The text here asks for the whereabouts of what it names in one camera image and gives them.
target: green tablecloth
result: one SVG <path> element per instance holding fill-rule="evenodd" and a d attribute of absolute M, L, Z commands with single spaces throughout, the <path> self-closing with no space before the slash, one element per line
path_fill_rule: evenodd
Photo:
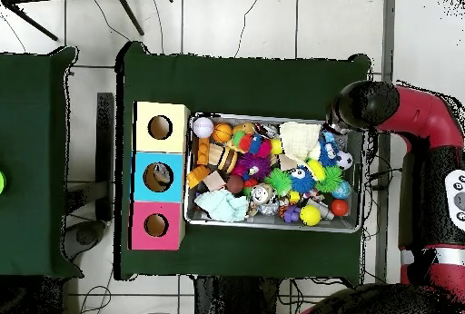
<path fill-rule="evenodd" d="M 131 125 L 134 101 L 182 103 L 191 112 L 322 120 L 330 100 L 345 85 L 366 79 L 369 68 L 370 59 L 362 54 L 349 61 L 233 59 L 150 55 L 143 44 L 126 44 L 116 63 L 117 122 L 120 127 L 124 122 L 119 129 L 124 144 L 118 133 L 116 170 L 122 180 L 117 183 L 116 211 L 121 208 L 123 217 L 116 225 L 115 274 L 333 276 L 357 284 L 360 231 L 187 225 L 178 251 L 128 250 Z"/>
<path fill-rule="evenodd" d="M 0 54 L 0 274 L 75 277 L 61 252 L 65 71 L 76 50 Z"/>

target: orange toy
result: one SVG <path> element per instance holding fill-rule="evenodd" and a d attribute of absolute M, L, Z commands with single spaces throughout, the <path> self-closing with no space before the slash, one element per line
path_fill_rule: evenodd
<path fill-rule="evenodd" d="M 199 151 L 197 153 L 197 164 L 208 164 L 209 151 L 210 151 L 210 138 L 199 138 Z"/>
<path fill-rule="evenodd" d="M 233 129 L 228 123 L 217 123 L 214 126 L 212 138 L 219 143 L 228 142 L 233 136 Z"/>
<path fill-rule="evenodd" d="M 203 181 L 210 174 L 210 170 L 205 166 L 198 166 L 187 174 L 189 188 L 192 189 Z"/>

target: yellow ball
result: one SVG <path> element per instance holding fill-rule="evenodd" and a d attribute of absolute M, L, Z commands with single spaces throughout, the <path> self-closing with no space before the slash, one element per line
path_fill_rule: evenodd
<path fill-rule="evenodd" d="M 302 222 L 307 226 L 316 225 L 322 218 L 320 211 L 315 206 L 311 205 L 302 207 L 300 216 Z"/>
<path fill-rule="evenodd" d="M 272 154 L 279 155 L 282 154 L 282 144 L 280 139 L 270 139 L 272 143 Z"/>

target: circular hole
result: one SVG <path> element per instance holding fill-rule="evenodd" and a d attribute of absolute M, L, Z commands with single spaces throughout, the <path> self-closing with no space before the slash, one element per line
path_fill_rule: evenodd
<path fill-rule="evenodd" d="M 163 140 L 168 138 L 173 132 L 173 124 L 164 115 L 156 115 L 148 125 L 149 134 L 154 139 Z"/>
<path fill-rule="evenodd" d="M 143 172 L 143 183 L 151 191 L 167 191 L 173 183 L 173 171 L 165 163 L 151 163 Z"/>
<path fill-rule="evenodd" d="M 162 214 L 149 215 L 143 228 L 152 237 L 162 237 L 168 231 L 168 220 Z"/>

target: yellow toy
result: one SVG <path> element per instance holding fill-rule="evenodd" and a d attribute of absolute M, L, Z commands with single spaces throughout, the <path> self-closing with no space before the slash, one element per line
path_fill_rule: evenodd
<path fill-rule="evenodd" d="M 314 226 L 320 221 L 322 214 L 315 206 L 307 205 L 301 208 L 300 217 L 303 224 Z"/>
<path fill-rule="evenodd" d="M 313 178 L 315 181 L 324 181 L 326 179 L 326 173 L 321 163 L 315 161 L 314 159 L 310 159 L 307 161 L 307 167 L 309 168 L 310 172 L 312 173 Z"/>
<path fill-rule="evenodd" d="M 203 181 L 210 174 L 210 170 L 206 166 L 199 166 L 187 174 L 187 181 L 189 188 L 193 189 L 201 181 Z"/>
<path fill-rule="evenodd" d="M 255 126 L 250 122 L 238 124 L 232 128 L 232 134 L 236 134 L 237 132 L 255 133 Z"/>
<path fill-rule="evenodd" d="M 210 151 L 210 138 L 199 139 L 197 164 L 208 164 L 208 152 Z"/>
<path fill-rule="evenodd" d="M 297 191 L 289 191 L 289 203 L 291 205 L 297 203 L 299 201 L 299 199 L 301 198 L 301 196 L 299 195 L 299 193 Z"/>
<path fill-rule="evenodd" d="M 270 139 L 272 143 L 272 154 L 279 155 L 282 154 L 282 144 L 281 139 Z"/>

